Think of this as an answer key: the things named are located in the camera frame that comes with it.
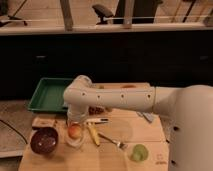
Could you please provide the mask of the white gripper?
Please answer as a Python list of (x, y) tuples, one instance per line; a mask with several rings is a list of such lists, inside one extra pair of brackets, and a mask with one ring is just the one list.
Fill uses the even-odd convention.
[(67, 111), (67, 122), (71, 123), (84, 123), (88, 117), (88, 109), (72, 109), (69, 108)]

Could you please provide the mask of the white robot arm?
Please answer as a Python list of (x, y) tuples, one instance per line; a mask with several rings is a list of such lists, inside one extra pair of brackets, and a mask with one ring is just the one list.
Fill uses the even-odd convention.
[(167, 116), (172, 125), (168, 171), (213, 171), (213, 86), (99, 89), (79, 75), (63, 99), (77, 117), (91, 106)]

